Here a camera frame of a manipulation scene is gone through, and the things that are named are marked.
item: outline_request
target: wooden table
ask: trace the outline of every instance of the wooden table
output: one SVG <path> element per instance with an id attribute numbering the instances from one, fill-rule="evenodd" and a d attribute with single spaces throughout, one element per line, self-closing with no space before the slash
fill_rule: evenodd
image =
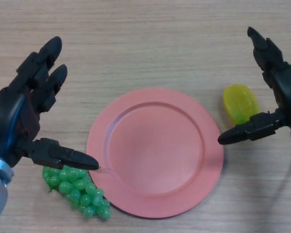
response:
<path id="1" fill-rule="evenodd" d="M 248 26 L 270 37 L 291 63 L 291 0 L 0 0 L 0 89 L 17 67 L 53 36 L 63 40 L 56 65 L 68 78 L 38 137 L 85 151 L 97 114 L 129 91 L 160 86 L 201 102 L 220 130 L 231 125 L 224 87 L 248 85 L 263 111 L 276 108 L 252 55 Z M 84 221 L 56 192 L 42 168 L 14 168 L 0 233 L 290 233 L 289 129 L 226 147 L 227 165 L 212 194 L 177 217 L 145 220 L 112 209 Z"/>

